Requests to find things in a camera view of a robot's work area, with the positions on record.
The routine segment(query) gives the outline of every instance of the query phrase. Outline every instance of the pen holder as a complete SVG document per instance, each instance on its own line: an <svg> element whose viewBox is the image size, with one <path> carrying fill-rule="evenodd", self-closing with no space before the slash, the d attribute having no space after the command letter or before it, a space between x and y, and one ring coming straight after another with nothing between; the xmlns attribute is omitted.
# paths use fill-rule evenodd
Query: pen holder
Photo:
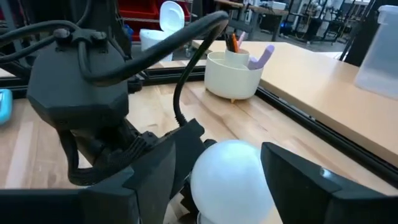
<svg viewBox="0 0 398 224"><path fill-rule="evenodd" d="M240 49L238 53L225 50L224 59L228 65L248 65L249 63L249 52L247 50Z"/></svg>
<svg viewBox="0 0 398 224"><path fill-rule="evenodd" d="M232 64L224 52L207 55L205 70L206 89L217 96L234 100L252 97L259 85L262 70L249 70L246 65Z"/></svg>

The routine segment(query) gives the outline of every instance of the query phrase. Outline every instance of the shelf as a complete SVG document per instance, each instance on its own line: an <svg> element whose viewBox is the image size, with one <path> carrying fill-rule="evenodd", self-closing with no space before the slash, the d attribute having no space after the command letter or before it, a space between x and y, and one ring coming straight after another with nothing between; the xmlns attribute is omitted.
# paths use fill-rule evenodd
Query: shelf
<svg viewBox="0 0 398 224"><path fill-rule="evenodd" d="M123 17L125 21L133 21L133 22L156 22L159 23L158 19L140 19L140 18L125 18Z"/></svg>
<svg viewBox="0 0 398 224"><path fill-rule="evenodd" d="M184 0L173 0L173 1L186 2L186 3L192 3L193 2L193 0L187 0L187 1L184 1Z"/></svg>

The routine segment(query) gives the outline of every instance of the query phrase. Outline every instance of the white ball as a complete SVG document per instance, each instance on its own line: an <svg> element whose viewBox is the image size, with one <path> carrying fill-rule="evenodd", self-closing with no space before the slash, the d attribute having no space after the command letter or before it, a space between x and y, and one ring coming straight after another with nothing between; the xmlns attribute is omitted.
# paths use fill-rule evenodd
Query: white ball
<svg viewBox="0 0 398 224"><path fill-rule="evenodd" d="M274 202L261 164L261 151L247 142L218 142L203 152L191 174L201 214L215 224L258 224Z"/></svg>

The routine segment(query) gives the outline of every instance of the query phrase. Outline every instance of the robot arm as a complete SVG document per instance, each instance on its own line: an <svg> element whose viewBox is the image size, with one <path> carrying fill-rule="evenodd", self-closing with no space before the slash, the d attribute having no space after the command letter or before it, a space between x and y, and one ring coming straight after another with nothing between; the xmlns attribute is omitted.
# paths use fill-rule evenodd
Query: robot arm
<svg viewBox="0 0 398 224"><path fill-rule="evenodd" d="M67 155L69 180L90 186L0 192L2 211L14 222L161 223L169 200L183 188L206 148L200 139L204 129L194 119L188 122L183 117L179 97L189 73L227 25L228 15L207 15L126 60L115 46L118 42L113 34L98 24L90 27L90 21L104 14L101 10L108 10L105 6L115 6L114 0L88 0L81 20L87 29L78 25L83 22L46 21L0 36L0 45L6 45L57 29L22 52L0 57L0 62L11 62L46 46L30 70L27 98L39 116L58 131ZM127 79L204 33L208 37L185 68L174 94L180 127L161 138L140 133L125 119ZM93 167L78 168L78 150Z"/></svg>

